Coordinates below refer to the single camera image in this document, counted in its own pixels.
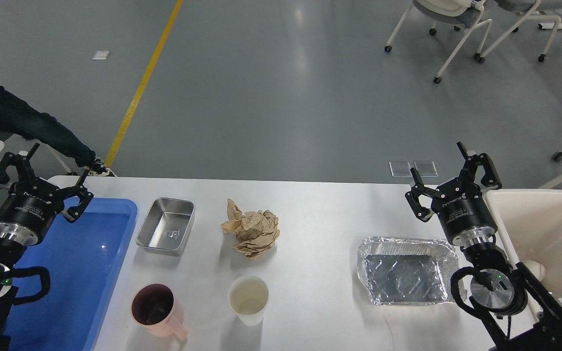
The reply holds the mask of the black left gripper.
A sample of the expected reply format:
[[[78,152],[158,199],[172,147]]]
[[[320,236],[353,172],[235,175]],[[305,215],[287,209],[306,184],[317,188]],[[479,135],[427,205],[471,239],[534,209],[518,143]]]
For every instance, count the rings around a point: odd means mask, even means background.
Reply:
[[[58,213],[69,223],[76,222],[94,198],[94,194],[84,186],[89,170],[85,170],[76,184],[70,187],[61,189],[49,182],[40,184],[30,164],[39,146],[35,143],[25,156],[5,153],[0,160],[0,189],[10,191],[0,206],[0,238],[8,238],[24,246],[43,242]],[[7,173],[11,166],[18,174],[14,183]],[[73,197],[78,198],[78,204],[65,208],[65,200]]]

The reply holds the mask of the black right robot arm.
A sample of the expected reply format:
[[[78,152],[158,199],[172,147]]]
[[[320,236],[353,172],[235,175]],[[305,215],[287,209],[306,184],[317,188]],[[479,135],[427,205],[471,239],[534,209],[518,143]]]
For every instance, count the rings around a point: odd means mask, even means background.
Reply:
[[[439,218],[448,243],[470,263],[450,278],[455,303],[482,322],[496,351],[562,351],[562,306],[523,262],[511,264],[496,243],[498,226],[482,197],[482,187],[502,188],[493,160],[469,153],[462,142],[457,147],[464,158],[457,177],[430,188],[412,167],[413,183],[404,196],[419,220]],[[529,297],[541,315],[531,329],[511,337],[497,319],[524,311]]]

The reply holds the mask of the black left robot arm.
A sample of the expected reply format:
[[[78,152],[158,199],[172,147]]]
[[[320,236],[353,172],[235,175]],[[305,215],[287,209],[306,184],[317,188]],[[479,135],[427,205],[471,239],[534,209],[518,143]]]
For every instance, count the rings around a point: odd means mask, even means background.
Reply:
[[[38,177],[30,160],[39,146],[0,160],[0,189],[8,191],[0,206],[0,351],[9,349],[11,338],[3,329],[11,307],[36,302],[51,287],[47,268],[17,268],[17,262],[27,247],[43,242],[57,215],[74,223],[94,197],[84,186],[88,171],[65,188]]]

